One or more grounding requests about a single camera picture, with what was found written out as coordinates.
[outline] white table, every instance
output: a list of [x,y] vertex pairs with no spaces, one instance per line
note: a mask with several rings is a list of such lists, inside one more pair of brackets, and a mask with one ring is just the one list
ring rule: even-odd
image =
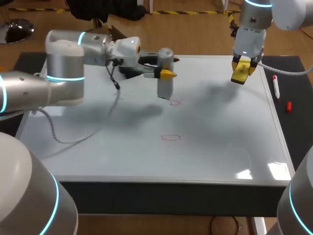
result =
[[263,69],[242,86],[230,82],[231,56],[180,58],[175,101],[157,98],[155,79],[116,72],[122,95],[106,120],[116,91],[105,68],[86,66],[84,103],[45,110],[66,141],[104,129],[68,148],[37,113],[20,140],[60,181],[287,185],[294,170]]

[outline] cable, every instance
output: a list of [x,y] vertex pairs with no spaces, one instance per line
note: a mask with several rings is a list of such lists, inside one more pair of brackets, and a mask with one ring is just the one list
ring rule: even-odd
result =
[[233,4],[233,5],[236,5],[236,6],[241,6],[240,3],[237,3],[237,2],[235,2],[235,1],[228,1],[228,3]]
[[[113,68],[112,68],[112,71],[110,72],[109,71],[109,68],[108,68],[108,65],[109,63],[113,61]],[[116,108],[117,106],[117,103],[119,101],[119,98],[120,98],[120,95],[121,95],[121,89],[120,89],[120,86],[118,84],[118,82],[115,81],[115,79],[113,78],[113,73],[114,73],[114,69],[116,66],[118,65],[121,65],[123,63],[123,60],[118,60],[118,59],[110,59],[106,62],[106,68],[107,68],[107,71],[110,75],[110,80],[113,82],[115,88],[117,89],[117,93],[116,93],[116,96],[115,96],[115,100],[113,102],[113,105],[110,107],[110,110],[108,112],[108,116],[107,118],[109,118],[112,114],[112,112],[114,111],[114,109]],[[36,109],[36,111],[38,112],[41,112],[42,114],[45,115],[45,117],[48,119],[49,123],[50,123],[50,128],[51,128],[51,132],[52,132],[52,136],[54,138],[54,140],[58,143],[62,143],[62,144],[76,144],[76,143],[80,143],[82,141],[85,141],[87,139],[89,139],[91,136],[97,134],[99,131],[101,131],[103,129],[103,126],[97,128],[96,130],[94,130],[93,132],[91,132],[90,134],[86,135],[85,137],[81,137],[75,141],[61,141],[57,136],[56,136],[56,133],[55,133],[55,128],[54,128],[54,124],[53,124],[53,121],[52,121],[52,118],[51,116],[43,109]]]
[[305,35],[307,35],[309,38],[311,38],[311,39],[313,39],[313,37],[310,35],[310,34],[308,34],[306,31],[304,31],[303,29],[300,29]]
[[[211,221],[210,221],[210,228],[209,228],[209,229],[210,229],[210,234],[209,234],[209,235],[213,235],[212,225],[213,225],[213,221],[214,221],[216,218],[217,218],[217,217],[214,216],[214,217],[212,217],[212,219],[211,219]],[[236,228],[237,228],[237,230],[236,230],[236,232],[235,232],[235,235],[237,235],[238,232],[239,232],[239,230],[240,230],[239,222],[238,222],[238,220],[237,220],[235,217],[232,216],[232,218],[233,218],[233,220],[234,220],[235,223],[236,223]]]
[[[117,103],[118,103],[118,100],[119,100],[119,97],[120,97],[120,94],[121,94],[121,90],[117,90],[117,93],[116,93],[116,97],[115,97],[115,100],[113,102],[113,105],[110,107],[110,110],[108,112],[108,116],[107,118],[109,118],[113,112],[113,110],[116,108],[117,106]],[[83,142],[87,139],[89,139],[91,136],[94,136],[95,134],[97,134],[99,131],[101,131],[103,129],[103,126],[97,128],[96,130],[94,130],[93,132],[91,132],[90,134],[86,135],[85,137],[81,137],[75,141],[62,141],[60,140],[57,136],[56,136],[56,133],[55,133],[55,128],[54,128],[54,123],[52,121],[52,118],[51,116],[43,109],[37,109],[36,111],[38,112],[41,112],[42,114],[45,115],[45,117],[48,119],[49,123],[50,123],[50,128],[51,128],[51,132],[52,132],[52,136],[54,138],[54,140],[58,143],[62,143],[62,144],[75,144],[75,143],[80,143],[80,142]]]
[[273,71],[273,72],[276,72],[276,73],[281,73],[281,74],[284,74],[284,75],[289,75],[289,76],[301,76],[301,75],[306,75],[308,73],[310,73],[311,71],[313,71],[313,65],[306,71],[304,72],[287,72],[287,71],[282,71],[282,70],[278,70],[278,69],[274,69],[270,66],[267,66],[267,65],[264,65],[264,64],[261,64],[259,63],[259,66],[267,69],[267,70],[270,70],[270,71]]

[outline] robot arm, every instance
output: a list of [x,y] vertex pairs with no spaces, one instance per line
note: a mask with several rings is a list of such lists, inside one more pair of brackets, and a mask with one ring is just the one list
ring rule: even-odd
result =
[[244,0],[233,48],[233,70],[241,56],[246,56],[251,59],[252,75],[263,57],[266,29],[273,20],[282,30],[313,25],[313,0]]
[[45,47],[47,78],[18,71],[0,73],[0,114],[81,103],[84,98],[84,64],[107,66],[111,60],[118,60],[121,69],[135,75],[144,74],[166,81],[176,76],[172,66],[145,65],[144,58],[149,58],[150,62],[163,59],[157,53],[147,56],[141,50],[138,37],[113,42],[109,35],[53,30],[46,37]]

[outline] black cable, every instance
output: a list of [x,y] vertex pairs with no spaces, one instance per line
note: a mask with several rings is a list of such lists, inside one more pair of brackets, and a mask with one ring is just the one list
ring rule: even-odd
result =
[[306,31],[304,31],[303,29],[300,29],[305,35],[307,35],[309,38],[311,38],[311,39],[313,39],[313,37],[310,35],[310,34],[308,34]]
[[[212,219],[211,219],[211,221],[210,221],[210,234],[209,234],[209,235],[213,235],[212,225],[213,225],[213,221],[214,221],[216,218],[217,218],[217,217],[214,216],[214,217],[212,217]],[[237,235],[238,232],[239,232],[239,222],[238,222],[238,220],[237,220],[234,216],[232,216],[232,218],[233,218],[233,220],[234,220],[235,223],[236,223],[237,230],[236,230],[235,235]]]
[[[109,64],[110,62],[112,62],[112,65],[113,65],[113,68],[112,68],[112,71],[110,72],[109,71]],[[114,69],[116,66],[119,66],[119,65],[122,65],[124,62],[123,59],[110,59],[106,62],[106,68],[107,68],[107,71],[108,71],[108,74],[110,75],[110,80],[112,81],[112,83],[115,85],[115,88],[117,90],[121,89],[121,87],[119,86],[118,82],[114,79],[113,77],[113,73],[114,73]]]
[[237,3],[237,2],[235,2],[235,1],[228,1],[228,3],[233,4],[233,5],[236,5],[236,6],[241,6],[240,3]]

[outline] wire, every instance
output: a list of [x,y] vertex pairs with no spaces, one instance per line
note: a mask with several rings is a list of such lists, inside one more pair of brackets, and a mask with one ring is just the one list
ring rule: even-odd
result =
[[[115,79],[113,78],[113,73],[114,73],[114,69],[115,67],[120,64],[121,62],[120,61],[116,61],[114,60],[114,63],[113,63],[113,68],[112,68],[112,71],[110,72],[109,69],[108,69],[108,64],[109,62],[106,64],[106,67],[107,67],[107,70],[108,70],[108,73],[110,75],[110,79],[111,81],[113,82],[113,84],[115,85],[116,89],[117,89],[117,93],[116,93],[116,96],[115,96],[115,100],[112,104],[112,106],[110,107],[109,109],[109,112],[108,112],[108,115],[107,115],[107,118],[109,118],[112,114],[112,112],[114,111],[114,109],[116,108],[117,104],[118,104],[118,101],[119,101],[119,98],[120,98],[120,94],[121,94],[121,90],[120,90],[120,86],[118,84],[118,82],[115,81]],[[94,130],[93,132],[91,132],[90,134],[84,136],[84,137],[81,137],[75,141],[62,141],[60,140],[56,133],[55,133],[55,128],[54,128],[54,123],[53,123],[53,120],[51,118],[51,116],[43,109],[41,108],[38,108],[38,109],[35,109],[35,110],[32,110],[32,111],[38,111],[42,114],[45,115],[45,117],[48,119],[49,121],[49,124],[50,124],[50,128],[51,128],[51,132],[52,132],[52,136],[54,138],[54,140],[58,143],[62,143],[62,144],[76,144],[76,143],[80,143],[80,142],[83,142],[87,139],[89,139],[91,136],[97,134],[100,130],[102,130],[104,128],[104,126],[101,126],[99,128],[97,128],[96,130]],[[21,115],[21,114],[24,114],[26,111],[16,111],[14,113],[11,113],[11,114],[8,114],[8,115],[5,115],[5,116],[2,116],[0,117],[0,121],[3,121],[3,120],[7,120],[7,119],[10,119],[10,118],[13,118],[13,117],[16,117],[18,115]]]
[[236,6],[241,6],[240,3],[237,3],[237,2],[235,2],[235,1],[228,1],[228,3],[233,4],[233,5],[236,5]]
[[[112,68],[112,71],[110,72],[110,71],[109,71],[109,68],[108,68],[108,65],[109,65],[109,63],[110,63],[111,61],[113,61],[113,68]],[[109,112],[108,112],[107,118],[109,118],[109,117],[111,116],[112,112],[113,112],[114,109],[116,108],[117,103],[118,103],[119,98],[120,98],[120,95],[121,95],[120,86],[119,86],[118,82],[116,82],[115,79],[113,78],[113,73],[114,73],[115,67],[116,67],[117,65],[122,64],[122,63],[123,63],[122,61],[116,60],[116,59],[110,59],[110,60],[108,60],[107,63],[106,63],[106,68],[107,68],[107,71],[108,71],[108,73],[109,73],[109,75],[110,75],[110,80],[113,82],[113,84],[115,85],[115,88],[117,89],[117,93],[116,93],[116,96],[115,96],[115,100],[114,100],[112,106],[110,107],[110,110],[109,110]],[[36,109],[36,111],[41,112],[41,113],[44,114],[45,117],[48,119],[48,121],[49,121],[49,123],[50,123],[50,128],[51,128],[52,136],[53,136],[54,140],[55,140],[56,142],[58,142],[58,143],[62,143],[62,144],[76,144],[76,143],[80,143],[80,142],[83,142],[83,141],[89,139],[91,136],[97,134],[99,131],[101,131],[101,130],[103,129],[103,126],[101,126],[101,127],[97,128],[96,130],[94,130],[93,132],[91,132],[90,134],[88,134],[88,135],[86,135],[86,136],[84,136],[84,137],[81,137],[81,138],[79,138],[79,139],[77,139],[77,140],[75,140],[75,141],[62,141],[62,140],[60,140],[60,139],[57,137],[57,135],[56,135],[56,133],[55,133],[54,123],[53,123],[53,121],[52,121],[51,116],[50,116],[45,110],[43,110],[43,109]]]
[[[213,235],[213,230],[212,230],[212,225],[213,225],[213,221],[216,219],[217,217],[216,216],[214,216],[214,217],[212,217],[212,219],[211,219],[211,221],[210,221],[210,234],[209,235]],[[233,217],[232,216],[232,218],[233,218],[233,220],[235,221],[235,223],[236,223],[236,232],[235,232],[235,235],[237,235],[238,234],[238,232],[239,232],[239,230],[240,230],[240,226],[239,226],[239,222],[238,222],[238,220],[235,218],[235,217]]]
[[311,38],[311,39],[313,39],[313,37],[310,35],[310,34],[308,34],[306,31],[304,31],[303,29],[300,29],[305,35],[307,35],[309,38]]
[[[120,98],[120,93],[121,93],[121,90],[117,90],[117,93],[116,93],[116,96],[115,96],[115,100],[114,100],[114,102],[113,102],[113,105],[110,107],[110,110],[109,110],[109,112],[108,112],[107,118],[109,118],[109,117],[111,116],[112,112],[113,112],[114,109],[116,108],[117,103],[118,103],[118,100],[119,100],[119,98]],[[57,137],[57,135],[56,135],[56,133],[55,133],[54,123],[53,123],[53,121],[52,121],[51,116],[50,116],[45,110],[43,110],[43,109],[37,109],[36,111],[41,112],[41,113],[44,114],[45,117],[48,119],[49,124],[50,124],[50,128],[51,128],[51,132],[52,132],[52,136],[53,136],[54,140],[55,140],[56,142],[58,142],[58,143],[62,143],[62,144],[75,144],[75,143],[80,143],[80,142],[83,142],[83,141],[89,139],[91,136],[94,136],[95,134],[97,134],[99,131],[101,131],[101,130],[103,129],[103,126],[101,126],[101,127],[97,128],[96,130],[94,130],[93,132],[91,132],[90,134],[86,135],[85,137],[81,137],[81,138],[79,138],[79,139],[77,139],[77,140],[75,140],[75,141],[62,141],[62,140],[60,140],[60,139]]]
[[284,75],[289,75],[289,76],[302,76],[302,75],[306,75],[308,73],[310,73],[311,71],[313,71],[313,65],[306,71],[304,72],[287,72],[287,71],[282,71],[282,70],[278,70],[278,69],[274,69],[270,66],[267,66],[267,65],[264,65],[262,63],[259,63],[259,66],[267,69],[267,70],[270,70],[270,71],[273,71],[273,72],[276,72],[276,73],[281,73],[281,74],[284,74]]

